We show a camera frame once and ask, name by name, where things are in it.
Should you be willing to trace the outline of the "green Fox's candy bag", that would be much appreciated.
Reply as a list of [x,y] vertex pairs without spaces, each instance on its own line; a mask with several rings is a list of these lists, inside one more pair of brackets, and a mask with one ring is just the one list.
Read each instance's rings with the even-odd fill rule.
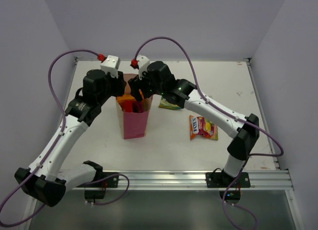
[[163,97],[161,97],[161,99],[160,99],[159,108],[168,109],[168,110],[180,110],[181,109],[178,105],[169,103]]

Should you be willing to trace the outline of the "orange Fox's candy bag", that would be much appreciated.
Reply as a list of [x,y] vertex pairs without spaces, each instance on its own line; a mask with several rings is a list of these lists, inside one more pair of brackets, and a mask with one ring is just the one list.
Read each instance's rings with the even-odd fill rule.
[[189,116],[190,123],[190,140],[195,137],[202,137],[217,141],[218,126],[202,116]]

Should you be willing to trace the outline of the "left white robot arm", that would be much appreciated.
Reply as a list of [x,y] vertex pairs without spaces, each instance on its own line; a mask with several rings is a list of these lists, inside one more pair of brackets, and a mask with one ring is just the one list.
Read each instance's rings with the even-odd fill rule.
[[103,168],[93,161],[87,160],[70,171],[60,169],[74,144],[101,113],[103,104],[112,96],[122,96],[125,87],[123,72],[118,72],[117,77],[99,69],[87,72],[83,86],[68,104],[60,127],[45,149],[27,168],[15,172],[24,193],[53,207],[73,188],[103,183]]

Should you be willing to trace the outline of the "red snack pack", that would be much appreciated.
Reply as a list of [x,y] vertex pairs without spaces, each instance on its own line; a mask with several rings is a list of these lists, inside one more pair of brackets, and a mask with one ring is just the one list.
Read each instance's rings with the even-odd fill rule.
[[127,113],[135,113],[136,108],[135,108],[135,102],[132,100],[126,100],[122,103],[122,109],[124,112]]

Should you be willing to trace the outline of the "orange snack pack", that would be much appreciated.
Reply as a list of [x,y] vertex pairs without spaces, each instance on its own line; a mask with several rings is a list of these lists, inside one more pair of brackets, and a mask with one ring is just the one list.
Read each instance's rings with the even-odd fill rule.
[[124,94],[123,96],[117,97],[116,101],[118,104],[124,108],[128,103],[135,102],[135,98],[130,94]]

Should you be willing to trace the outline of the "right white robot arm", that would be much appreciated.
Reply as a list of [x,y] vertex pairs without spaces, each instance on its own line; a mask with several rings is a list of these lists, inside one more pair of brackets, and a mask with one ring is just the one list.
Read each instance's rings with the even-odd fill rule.
[[167,64],[162,61],[138,61],[131,67],[138,75],[128,81],[131,95],[142,101],[152,95],[160,95],[167,102],[195,112],[221,128],[231,139],[227,147],[229,157],[223,168],[221,180],[226,186],[239,181],[239,172],[259,138],[259,118],[244,116],[203,94],[199,87],[186,79],[176,79]]

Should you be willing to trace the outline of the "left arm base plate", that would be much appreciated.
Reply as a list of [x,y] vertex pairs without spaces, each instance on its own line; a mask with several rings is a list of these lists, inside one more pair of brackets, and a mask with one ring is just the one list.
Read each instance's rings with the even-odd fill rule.
[[95,176],[93,181],[81,184],[78,187],[117,188],[118,181],[118,172],[100,172]]

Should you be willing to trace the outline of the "pink paper bag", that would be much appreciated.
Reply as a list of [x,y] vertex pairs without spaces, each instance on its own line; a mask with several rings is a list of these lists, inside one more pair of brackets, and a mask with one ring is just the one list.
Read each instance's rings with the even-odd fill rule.
[[[124,74],[124,80],[127,83],[129,79],[134,78],[135,74]],[[125,87],[125,93],[130,94],[130,87],[128,83]],[[146,128],[148,123],[148,117],[152,105],[153,97],[143,99],[141,103],[144,106],[143,113],[127,113],[124,112],[122,107],[116,101],[117,115],[119,120],[119,126],[122,134],[122,138],[135,139],[142,138],[146,135]]]

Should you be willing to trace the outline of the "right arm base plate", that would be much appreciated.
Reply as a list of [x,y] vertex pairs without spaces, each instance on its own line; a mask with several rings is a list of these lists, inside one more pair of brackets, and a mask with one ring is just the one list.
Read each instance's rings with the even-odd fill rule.
[[[234,181],[234,177],[226,174],[223,170],[218,170],[220,170],[220,168],[205,173],[205,180],[208,188],[227,188]],[[247,172],[242,172],[231,187],[250,188],[251,183],[249,174]]]

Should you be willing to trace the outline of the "purple snack pack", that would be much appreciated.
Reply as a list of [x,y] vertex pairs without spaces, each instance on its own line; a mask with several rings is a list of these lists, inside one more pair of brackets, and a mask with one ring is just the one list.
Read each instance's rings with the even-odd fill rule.
[[134,102],[133,103],[133,112],[134,113],[143,113],[144,112],[144,106],[141,102]]

